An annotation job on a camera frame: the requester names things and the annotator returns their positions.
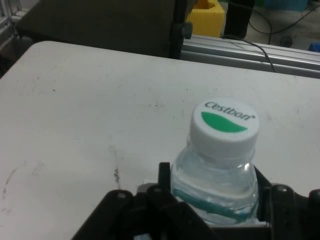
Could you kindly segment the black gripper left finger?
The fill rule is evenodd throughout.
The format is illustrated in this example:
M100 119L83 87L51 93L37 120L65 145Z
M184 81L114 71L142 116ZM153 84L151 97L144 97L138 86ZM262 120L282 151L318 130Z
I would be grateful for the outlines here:
M161 162L158 180L143 192L109 191L73 236L74 240L216 240L210 227L170 192L171 166Z

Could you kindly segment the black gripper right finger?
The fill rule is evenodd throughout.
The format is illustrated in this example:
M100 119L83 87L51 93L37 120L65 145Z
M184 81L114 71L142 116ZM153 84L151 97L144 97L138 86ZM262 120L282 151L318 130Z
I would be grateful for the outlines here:
M255 168L258 183L257 219L269 224L272 240L320 238L320 190L308 196L284 184L272 184Z

